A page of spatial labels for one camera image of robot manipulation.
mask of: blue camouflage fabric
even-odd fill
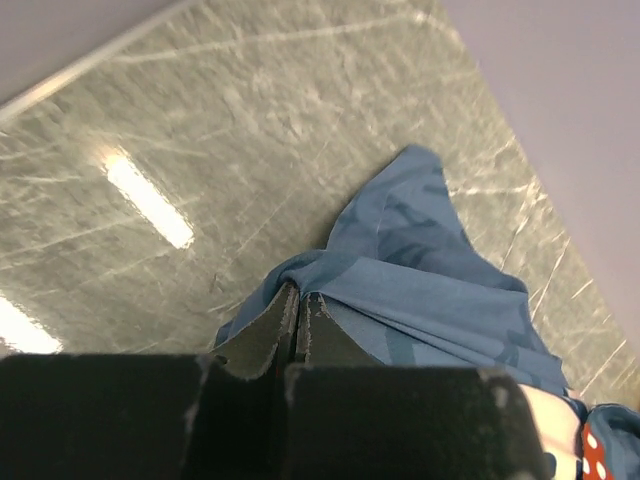
[[[338,325],[385,364],[499,366],[519,383],[566,394],[562,362],[531,323],[524,283],[473,249],[441,162],[424,148],[405,148],[358,192],[325,250],[297,255],[271,271],[217,343],[255,319],[286,281],[302,297],[321,293]],[[583,423],[597,419],[595,430],[611,445],[607,468],[615,478],[640,478],[638,415],[617,405],[591,412],[572,405]],[[611,416],[631,433],[621,432]]]

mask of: blue fabric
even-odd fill
[[[347,205],[327,248],[276,267],[216,343],[255,319],[286,281],[302,296],[322,293],[340,327],[385,364],[500,366],[519,383],[566,394],[560,359],[533,329],[525,285],[474,251],[428,150],[403,150]],[[604,445],[613,476],[640,478],[640,416],[564,398]]]

